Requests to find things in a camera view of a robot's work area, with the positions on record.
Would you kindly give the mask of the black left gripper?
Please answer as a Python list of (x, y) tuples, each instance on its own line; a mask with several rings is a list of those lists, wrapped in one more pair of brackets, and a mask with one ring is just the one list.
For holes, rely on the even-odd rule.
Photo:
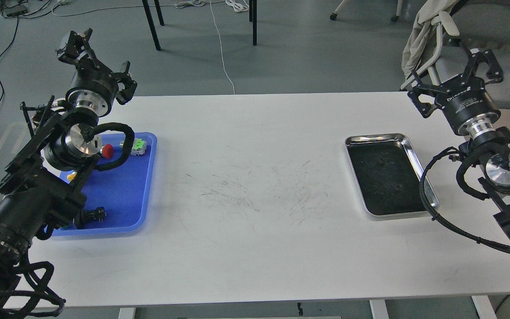
[(104, 117), (111, 112), (114, 99), (120, 105), (131, 101), (138, 83), (129, 73), (130, 61), (122, 63), (121, 71), (113, 73), (106, 66), (94, 65), (89, 49), (92, 32), (93, 29), (88, 28), (82, 34), (71, 31), (65, 35), (57, 50), (57, 58), (76, 67), (66, 101), (73, 107), (87, 108), (97, 117)]

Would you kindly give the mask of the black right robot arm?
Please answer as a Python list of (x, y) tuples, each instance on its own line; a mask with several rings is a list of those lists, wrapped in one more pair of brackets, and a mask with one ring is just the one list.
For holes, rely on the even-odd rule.
[(469, 136), (458, 148), (448, 147), (434, 156), (424, 169), (419, 178), (423, 206), (433, 220), (452, 232), (510, 254), (510, 245), (478, 237), (449, 222), (431, 206), (425, 191), (427, 172), (437, 161), (445, 156), (460, 161), (457, 184), (466, 194), (479, 200), (490, 198), (498, 206), (495, 220), (510, 239), (510, 205), (502, 200), (502, 196), (510, 195), (510, 130), (493, 127), (501, 113), (486, 89), (503, 81), (503, 70), (494, 53), (490, 49), (472, 53), (462, 73), (439, 85), (423, 83), (416, 71), (411, 75), (417, 84), (407, 95), (419, 113), (428, 118), (439, 109), (453, 133)]

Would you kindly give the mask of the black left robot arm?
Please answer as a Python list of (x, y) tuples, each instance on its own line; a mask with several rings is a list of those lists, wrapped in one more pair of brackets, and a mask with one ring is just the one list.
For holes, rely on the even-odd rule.
[(47, 240), (73, 220), (82, 220), (87, 196), (82, 188), (91, 172), (123, 165), (135, 133), (122, 123), (99, 124), (114, 101), (124, 105), (137, 83), (123, 70), (112, 71), (91, 49), (92, 30), (71, 31), (57, 51), (75, 75), (65, 99), (35, 108), (27, 119), (31, 140), (7, 165), (0, 182), (0, 319), (56, 317), (65, 300), (51, 288), (50, 262), (31, 263), (34, 238)]

